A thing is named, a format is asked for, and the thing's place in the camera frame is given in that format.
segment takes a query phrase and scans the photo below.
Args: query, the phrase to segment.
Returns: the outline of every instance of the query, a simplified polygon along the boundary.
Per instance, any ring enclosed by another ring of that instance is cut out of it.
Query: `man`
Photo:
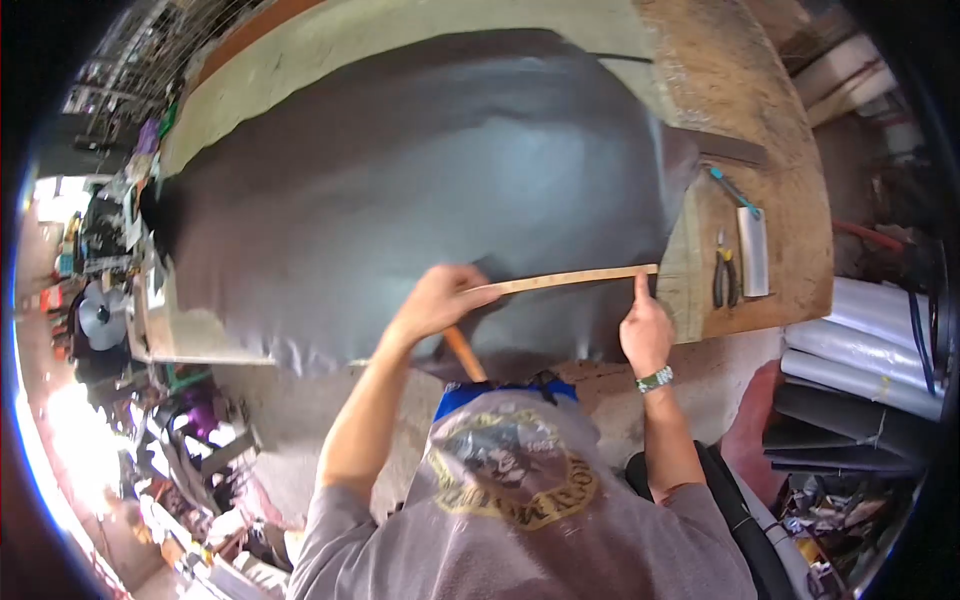
[[[646,275],[620,343],[645,392],[656,504],[603,463],[572,387],[467,385],[448,388],[403,509],[376,525],[371,489],[410,351],[496,300],[472,289],[485,283],[473,267],[434,267],[387,327],[326,437],[289,597],[755,598],[674,400],[673,326]]]

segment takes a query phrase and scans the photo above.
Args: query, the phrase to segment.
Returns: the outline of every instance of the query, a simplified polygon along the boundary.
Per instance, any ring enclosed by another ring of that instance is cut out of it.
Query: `purple object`
[[[156,152],[156,149],[160,146],[160,138],[157,134],[159,129],[159,119],[147,119],[147,122],[140,128],[140,139],[136,142],[133,153],[135,155],[151,155]]]

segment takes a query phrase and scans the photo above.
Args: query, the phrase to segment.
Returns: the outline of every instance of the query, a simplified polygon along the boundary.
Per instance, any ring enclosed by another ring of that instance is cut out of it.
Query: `wooden table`
[[[291,14],[286,20],[285,10]],[[349,62],[444,33],[544,27],[590,52],[654,58],[654,65],[606,65],[668,124],[767,149],[770,164],[762,170],[723,170],[766,210],[772,293],[733,310],[713,309],[718,228],[725,228],[742,269],[735,205],[702,175],[684,197],[660,268],[658,296],[674,319],[678,342],[829,312],[832,239],[820,158],[776,51],[738,0],[277,0],[264,20],[281,24],[269,30],[254,20],[240,28],[224,45],[239,52],[232,58],[221,53],[216,63],[222,66],[204,69],[203,80],[192,83],[164,140],[165,175],[240,121]]]

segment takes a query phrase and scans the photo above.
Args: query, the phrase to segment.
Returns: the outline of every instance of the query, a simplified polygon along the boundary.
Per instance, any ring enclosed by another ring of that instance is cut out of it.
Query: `white roll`
[[[926,391],[924,366],[915,349],[823,319],[790,325],[784,338],[791,348]]]
[[[794,349],[783,353],[780,369],[788,375],[808,379],[874,402],[882,402],[924,419],[940,420],[943,409],[940,398],[889,377],[834,363]]]
[[[921,330],[930,353],[930,317],[926,296],[917,295]],[[828,321],[875,335],[904,348],[917,349],[910,324],[910,300],[898,287],[833,278],[833,311]]]

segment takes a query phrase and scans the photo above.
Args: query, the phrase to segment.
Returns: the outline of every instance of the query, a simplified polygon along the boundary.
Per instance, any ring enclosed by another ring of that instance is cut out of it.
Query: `wooden handle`
[[[476,354],[473,353],[470,344],[467,343],[467,338],[464,337],[464,334],[456,325],[444,329],[444,339],[446,339],[453,353],[457,355],[457,359],[464,366],[464,370],[470,379],[477,383],[487,380],[487,374],[480,365],[480,361],[477,360]]]
[[[501,294],[515,294],[517,292],[537,290],[539,288],[553,287],[555,285],[566,285],[568,283],[587,283],[589,281],[600,281],[603,279],[622,279],[625,277],[635,277],[638,273],[656,275],[658,270],[659,269],[657,268],[657,265],[636,265],[634,267],[618,267],[616,269],[593,269],[591,271],[556,273],[554,275],[541,275],[529,277],[527,279],[514,279],[513,281],[489,283],[474,289],[494,289]]]

